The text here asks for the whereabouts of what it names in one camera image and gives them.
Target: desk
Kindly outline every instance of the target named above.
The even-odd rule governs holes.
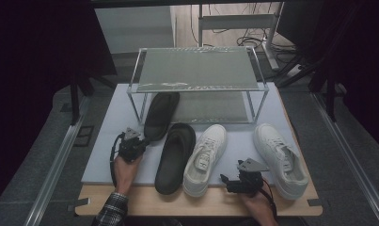
[[[274,91],[278,94],[277,88],[273,84],[269,85],[271,89],[270,92]],[[277,98],[283,108],[282,114],[286,122],[288,122],[289,119],[280,100],[280,96],[277,95]],[[299,152],[301,152],[297,140],[293,135],[293,129],[289,123],[288,126],[290,127],[294,144]],[[279,216],[319,216],[323,211],[320,205],[310,206],[308,203],[308,201],[318,200],[318,194],[316,193],[315,186],[308,172],[307,164],[302,155],[301,161],[305,166],[309,184],[305,194],[300,199],[296,201],[283,200],[277,194],[275,188],[272,187],[277,214]],[[85,183],[78,199],[88,199],[88,202],[85,205],[77,206],[75,213],[81,216],[97,215],[113,190],[114,187],[110,185],[91,185]],[[245,217],[249,216],[249,213],[237,195],[228,193],[223,186],[209,187],[206,194],[201,198],[192,198],[186,195],[181,188],[173,195],[163,196],[157,193],[154,186],[134,186],[130,191],[129,215]]]

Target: plaid sleeve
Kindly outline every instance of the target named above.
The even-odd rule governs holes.
[[[112,226],[122,225],[122,221],[127,216],[128,197],[113,192],[110,194],[101,212],[92,221],[92,226]]]

